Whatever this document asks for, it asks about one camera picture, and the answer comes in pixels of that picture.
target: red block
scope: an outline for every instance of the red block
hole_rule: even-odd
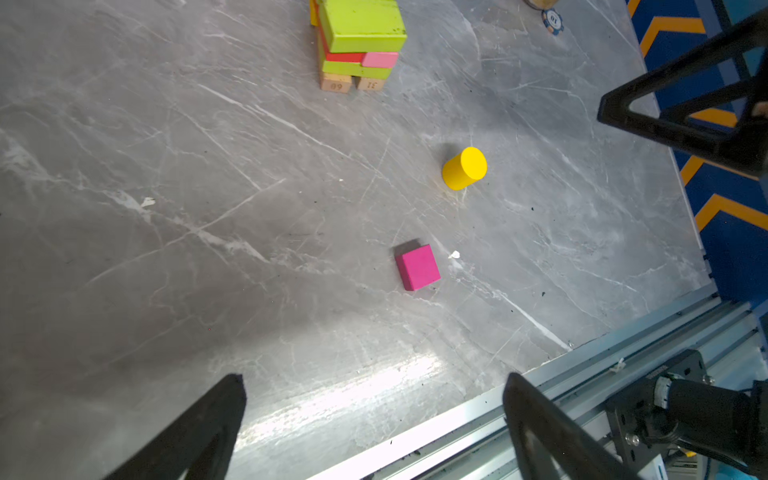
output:
[[[362,61],[364,53],[331,53],[328,51],[328,42],[326,41],[326,34],[323,33],[323,25],[318,24],[317,29],[320,30],[320,38],[323,40],[323,50],[326,53],[327,61],[346,61],[349,63],[360,63]]]
[[[415,291],[440,280],[435,255],[429,245],[395,257],[395,261],[406,290]]]

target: pink block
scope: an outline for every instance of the pink block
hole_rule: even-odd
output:
[[[414,291],[440,280],[435,256],[429,245],[419,247],[404,255],[395,257],[400,270],[402,285],[406,290]]]
[[[400,53],[396,51],[371,51],[362,56],[363,67],[394,68]]]

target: orange chevron stripe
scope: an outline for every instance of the orange chevron stripe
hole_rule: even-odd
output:
[[[691,17],[654,17],[640,42],[643,56],[648,54],[650,46],[656,41],[660,31],[678,31],[680,33],[707,33],[701,18]]]
[[[691,155],[683,168],[680,169],[680,176],[683,178],[683,185],[687,186],[690,179],[694,177],[701,166],[704,165],[704,159]]]
[[[736,127],[736,123],[739,121],[732,111],[720,110],[719,108],[698,111],[695,114],[690,114],[690,117],[731,128]]]
[[[751,223],[755,227],[768,230],[768,215],[753,208],[749,208],[746,205],[734,202],[728,198],[721,197],[718,194],[714,194],[707,200],[704,206],[701,207],[699,213],[696,214],[696,225],[699,227],[699,231],[704,230],[707,224],[715,218],[715,215],[719,212],[725,212],[726,214],[733,215],[747,223]]]
[[[741,175],[744,178],[749,178],[750,180],[754,181],[760,181],[759,178],[753,177],[752,175],[745,174],[743,172],[739,172],[738,170],[734,170],[733,168],[726,167],[724,165],[716,164],[709,160],[704,160],[701,157],[697,157],[696,155],[691,155],[687,162],[685,162],[685,165],[682,169],[680,169],[680,176],[683,178],[683,185],[688,185],[688,182],[690,182],[690,179],[694,177],[696,172],[699,171],[702,165],[712,165],[713,167],[722,168],[725,171],[729,171],[732,174]]]
[[[640,0],[629,0],[627,8],[629,8],[630,18],[634,17],[634,13],[637,11],[637,6],[640,4]]]

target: black bracket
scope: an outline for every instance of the black bracket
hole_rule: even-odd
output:
[[[503,403],[525,480],[559,480],[553,456],[573,480],[639,480],[522,375],[509,374]]]
[[[665,455],[668,445],[680,434],[674,430],[658,432],[654,425],[649,424],[654,410],[660,410],[654,407],[654,386],[657,379],[660,376],[676,376],[703,382],[706,374],[707,370],[698,350],[686,350],[605,401],[605,413],[613,433],[616,453],[627,467],[639,472],[656,455]],[[664,434],[668,435],[666,442],[662,437]],[[654,442],[649,442],[648,439],[652,435],[655,437]]]
[[[768,51],[763,54],[753,78],[668,108],[660,118],[630,110],[630,104],[638,98],[729,58],[741,56],[755,47],[768,47],[768,8],[712,37],[677,60],[603,95],[598,121],[760,177],[768,171]],[[693,113],[744,97],[746,106],[731,131],[719,131],[690,121],[689,116]]]

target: yellow cylinder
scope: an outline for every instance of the yellow cylinder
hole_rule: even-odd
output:
[[[485,155],[474,147],[467,147],[442,168],[442,179],[453,190],[461,190],[481,180],[488,172]]]

